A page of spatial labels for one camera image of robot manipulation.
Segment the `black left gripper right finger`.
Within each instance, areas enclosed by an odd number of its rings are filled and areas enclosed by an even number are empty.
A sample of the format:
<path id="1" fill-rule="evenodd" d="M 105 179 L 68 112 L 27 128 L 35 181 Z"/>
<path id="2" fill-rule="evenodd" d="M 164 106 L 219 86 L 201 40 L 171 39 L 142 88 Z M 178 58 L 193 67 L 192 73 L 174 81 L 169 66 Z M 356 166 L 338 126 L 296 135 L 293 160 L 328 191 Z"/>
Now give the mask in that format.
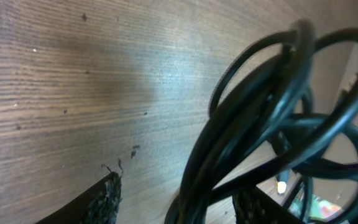
<path id="1" fill-rule="evenodd" d="M 303 224 L 254 186 L 232 196 L 237 224 Z"/>

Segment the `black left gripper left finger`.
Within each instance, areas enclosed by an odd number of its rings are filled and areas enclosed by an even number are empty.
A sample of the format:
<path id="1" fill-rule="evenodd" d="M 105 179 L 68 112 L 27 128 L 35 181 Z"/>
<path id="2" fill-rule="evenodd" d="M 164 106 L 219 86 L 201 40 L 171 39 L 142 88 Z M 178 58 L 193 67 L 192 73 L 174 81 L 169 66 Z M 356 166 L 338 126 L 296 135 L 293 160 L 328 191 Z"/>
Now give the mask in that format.
<path id="1" fill-rule="evenodd" d="M 121 176 L 110 172 L 37 224 L 115 224 L 121 202 L 121 186 Z"/>

